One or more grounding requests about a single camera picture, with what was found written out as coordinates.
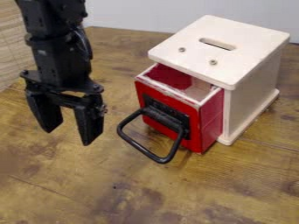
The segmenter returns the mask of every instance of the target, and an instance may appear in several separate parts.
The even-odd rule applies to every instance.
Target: drawer handle
[[[177,132],[179,133],[178,138],[173,144],[173,148],[170,150],[170,153],[166,157],[159,157],[155,155],[139,142],[137,142],[123,131],[123,128],[141,116],[149,116],[150,118],[155,119],[159,123],[166,125],[167,127],[173,126],[174,129],[177,129]],[[185,127],[174,123],[171,120],[167,119],[167,117],[158,115],[151,108],[141,108],[126,120],[118,125],[117,133],[119,136],[147,156],[150,157],[157,163],[159,164],[167,164],[173,161],[174,156],[177,154],[177,151],[179,149],[179,146],[182,144],[183,138],[186,137],[186,129]]]

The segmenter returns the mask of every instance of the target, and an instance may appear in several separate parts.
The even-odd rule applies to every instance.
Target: white wooden box
[[[270,106],[290,34],[205,16],[149,53],[150,58],[225,89],[223,131],[231,145]]]

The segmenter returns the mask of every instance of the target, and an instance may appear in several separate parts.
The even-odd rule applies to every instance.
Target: box
[[[181,144],[197,153],[215,141],[233,145],[278,97],[289,39],[289,33],[225,18],[199,19],[149,52],[157,63],[135,78],[141,110],[121,123],[119,135],[158,163],[173,160]],[[177,139],[169,157],[125,134],[141,115]]]

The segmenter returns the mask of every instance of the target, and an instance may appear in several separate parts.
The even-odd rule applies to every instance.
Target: box lid
[[[205,16],[158,45],[149,56],[209,83],[234,90],[289,39],[286,32]]]

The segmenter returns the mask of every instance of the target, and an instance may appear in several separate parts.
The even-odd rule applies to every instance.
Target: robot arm
[[[85,145],[103,132],[105,88],[90,78],[93,50],[81,27],[89,15],[85,0],[15,0],[27,29],[26,43],[38,66],[23,71],[26,97],[42,128],[51,133],[63,123],[62,107],[74,109]],[[63,92],[82,92],[78,97]]]

